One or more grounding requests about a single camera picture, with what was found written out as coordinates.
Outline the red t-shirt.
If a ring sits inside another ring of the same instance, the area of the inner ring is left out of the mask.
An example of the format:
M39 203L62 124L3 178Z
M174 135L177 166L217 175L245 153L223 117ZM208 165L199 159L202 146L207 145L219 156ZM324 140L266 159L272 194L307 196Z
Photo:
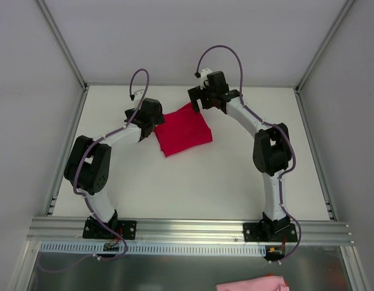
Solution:
M200 112L188 103L164 115L165 123L155 128L155 135L166 158L196 146L211 143L212 131Z

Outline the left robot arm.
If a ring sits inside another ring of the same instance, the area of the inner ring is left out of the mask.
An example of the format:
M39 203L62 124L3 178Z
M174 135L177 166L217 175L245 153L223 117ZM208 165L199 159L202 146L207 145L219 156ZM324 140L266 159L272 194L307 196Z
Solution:
M76 138L64 169L76 195L82 196L92 218L98 221L96 231L104 238L115 236L118 224L106 185L112 157L125 147L148 138L156 126L165 123L161 103L152 98L143 100L138 109L125 111L125 127L98 139L81 135Z

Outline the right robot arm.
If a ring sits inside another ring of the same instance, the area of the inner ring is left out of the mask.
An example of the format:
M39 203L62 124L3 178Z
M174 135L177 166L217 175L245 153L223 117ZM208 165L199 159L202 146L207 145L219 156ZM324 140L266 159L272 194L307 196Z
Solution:
M200 85L188 90L192 109L217 108L238 121L253 138L253 163L262 174L264 182L265 207L261 226L263 237L269 241L278 239L283 228L290 224L289 214L284 206L283 176L292 171L295 164L289 131L284 123L265 122L244 103L239 90L231 90L222 71L202 69L195 73Z

